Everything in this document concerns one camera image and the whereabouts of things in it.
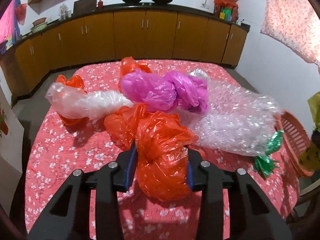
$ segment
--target clear plastic bag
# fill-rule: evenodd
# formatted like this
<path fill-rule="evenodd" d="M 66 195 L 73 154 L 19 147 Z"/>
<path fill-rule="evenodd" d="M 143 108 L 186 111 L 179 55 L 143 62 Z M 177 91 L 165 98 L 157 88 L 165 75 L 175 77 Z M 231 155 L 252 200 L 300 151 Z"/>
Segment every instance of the clear plastic bag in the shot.
<path fill-rule="evenodd" d="M 206 77 L 196 70 L 191 73 Z M 181 125 L 199 136 L 197 145 L 247 156 L 264 156 L 274 134 L 274 115 L 281 109 L 274 99 L 220 80 L 208 80 L 209 112 L 193 114 L 177 109 Z"/>
<path fill-rule="evenodd" d="M 114 90 L 86 93 L 81 88 L 59 82 L 50 86 L 45 98 L 60 115 L 69 119 L 100 119 L 115 113 L 122 106 L 133 106 L 130 100 Z"/>

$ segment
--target bottle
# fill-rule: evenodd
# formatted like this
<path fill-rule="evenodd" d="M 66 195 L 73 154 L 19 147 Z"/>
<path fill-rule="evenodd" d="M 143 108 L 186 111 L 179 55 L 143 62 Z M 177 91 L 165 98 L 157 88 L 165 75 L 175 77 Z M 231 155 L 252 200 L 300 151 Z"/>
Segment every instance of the bottle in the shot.
<path fill-rule="evenodd" d="M 102 8 L 103 8 L 103 1 L 102 1 L 102 0 L 99 0 L 99 2 L 98 2 L 98 8 L 99 8 L 99 9 L 102 9 Z"/>

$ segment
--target plastic bag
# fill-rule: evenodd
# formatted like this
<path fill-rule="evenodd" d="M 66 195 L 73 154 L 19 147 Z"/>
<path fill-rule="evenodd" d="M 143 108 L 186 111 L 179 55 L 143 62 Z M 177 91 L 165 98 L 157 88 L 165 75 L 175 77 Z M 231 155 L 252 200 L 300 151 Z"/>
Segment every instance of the plastic bag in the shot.
<path fill-rule="evenodd" d="M 121 60 L 120 67 L 120 80 L 129 73 L 134 72 L 136 69 L 141 69 L 145 73 L 152 73 L 151 69 L 148 68 L 148 60 L 140 60 L 136 62 L 132 57 L 125 57 Z"/>
<path fill-rule="evenodd" d="M 58 82 L 50 86 L 45 98 L 60 115 L 70 119 L 100 119 L 115 113 L 122 106 L 133 106 L 130 100 L 114 90 L 86 93 L 81 88 Z"/>
<path fill-rule="evenodd" d="M 104 126 L 109 134 L 117 137 L 127 149 L 130 149 L 136 137 L 139 121 L 149 115 L 147 104 L 122 106 L 115 114 L 105 118 Z"/>
<path fill-rule="evenodd" d="M 26 3 L 22 3 L 20 5 L 18 5 L 15 9 L 14 9 L 14 14 L 17 18 L 17 21 L 20 25 L 24 25 L 25 19 L 26 19 L 26 14 L 27 14 L 27 4 Z"/>
<path fill-rule="evenodd" d="M 143 192 L 161 201 L 178 200 L 190 194 L 186 185 L 186 144 L 198 137 L 180 125 L 177 114 L 157 111 L 140 120 L 136 135 L 139 155 L 136 178 Z"/>
<path fill-rule="evenodd" d="M 148 110 L 170 112 L 180 105 L 195 113 L 208 110 L 205 80 L 170 71 L 164 77 L 137 69 L 121 79 L 122 93 L 132 101 L 148 104 Z"/>
<path fill-rule="evenodd" d="M 79 75 L 75 75 L 72 76 L 71 78 L 69 78 L 69 80 L 66 79 L 66 77 L 64 75 L 59 75 L 56 79 L 56 82 L 60 82 L 63 85 L 69 86 L 69 87 L 75 87 L 75 88 L 80 88 L 83 92 L 86 93 L 86 91 L 84 90 L 84 82 L 82 77 L 80 77 Z M 61 114 L 59 114 L 60 119 L 62 120 L 62 122 L 65 125 L 75 125 L 79 122 L 82 121 L 82 118 L 78 118 L 78 119 L 69 119 L 66 117 L 63 117 Z"/>
<path fill-rule="evenodd" d="M 199 71 L 192 75 L 203 76 Z M 202 147 L 247 156 L 266 155 L 274 134 L 275 101 L 220 80 L 208 80 L 209 112 L 203 115 L 177 109 L 181 125 L 188 127 Z"/>

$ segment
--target green plastic wrapper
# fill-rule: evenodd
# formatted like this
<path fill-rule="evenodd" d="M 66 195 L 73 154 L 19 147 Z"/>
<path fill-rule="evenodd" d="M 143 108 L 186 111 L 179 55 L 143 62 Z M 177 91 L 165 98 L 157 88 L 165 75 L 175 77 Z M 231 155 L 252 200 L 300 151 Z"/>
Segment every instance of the green plastic wrapper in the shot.
<path fill-rule="evenodd" d="M 265 178 L 268 178 L 270 174 L 273 173 L 273 170 L 278 167 L 276 163 L 279 163 L 279 161 L 274 161 L 269 157 L 269 155 L 280 149 L 283 140 L 283 133 L 283 130 L 275 132 L 272 138 L 268 141 L 266 156 L 256 156 L 254 158 L 254 171 L 261 171 Z"/>
<path fill-rule="evenodd" d="M 314 94 L 308 100 L 308 104 L 316 130 L 320 130 L 320 92 Z"/>

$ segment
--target orange plastic bag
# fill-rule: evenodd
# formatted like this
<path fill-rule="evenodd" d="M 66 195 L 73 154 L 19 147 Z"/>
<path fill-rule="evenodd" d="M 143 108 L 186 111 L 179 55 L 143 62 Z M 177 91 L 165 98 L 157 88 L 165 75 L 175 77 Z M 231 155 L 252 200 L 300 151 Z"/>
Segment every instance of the orange plastic bag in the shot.
<path fill-rule="evenodd" d="M 150 115 L 147 108 L 147 104 L 122 106 L 115 114 L 108 115 L 104 119 L 107 132 L 116 136 L 127 149 L 130 149 L 136 137 L 139 121 Z"/>
<path fill-rule="evenodd" d="M 197 140 L 198 136 L 180 125 L 178 114 L 157 111 L 140 120 L 136 176 L 146 195 L 168 201 L 190 194 L 186 185 L 188 150 L 183 146 Z"/>
<path fill-rule="evenodd" d="M 120 81 L 123 76 L 134 72 L 137 68 L 141 69 L 143 72 L 152 73 L 151 69 L 148 68 L 147 60 L 140 60 L 138 63 L 132 57 L 125 57 L 121 60 L 120 79 L 118 83 L 119 91 L 121 91 Z"/>
<path fill-rule="evenodd" d="M 86 92 L 84 90 L 84 82 L 82 77 L 80 77 L 79 75 L 75 75 L 73 77 L 71 77 L 69 80 L 66 79 L 66 77 L 64 75 L 59 75 L 56 79 L 56 82 L 60 82 L 63 85 L 69 86 L 69 87 L 74 87 L 74 88 L 81 88 L 81 90 L 83 90 L 84 92 Z M 69 118 L 65 118 L 62 115 L 58 114 L 62 120 L 62 122 L 65 125 L 74 125 L 77 124 L 79 122 L 81 122 L 81 120 L 83 118 L 79 118 L 79 119 L 69 119 Z"/>

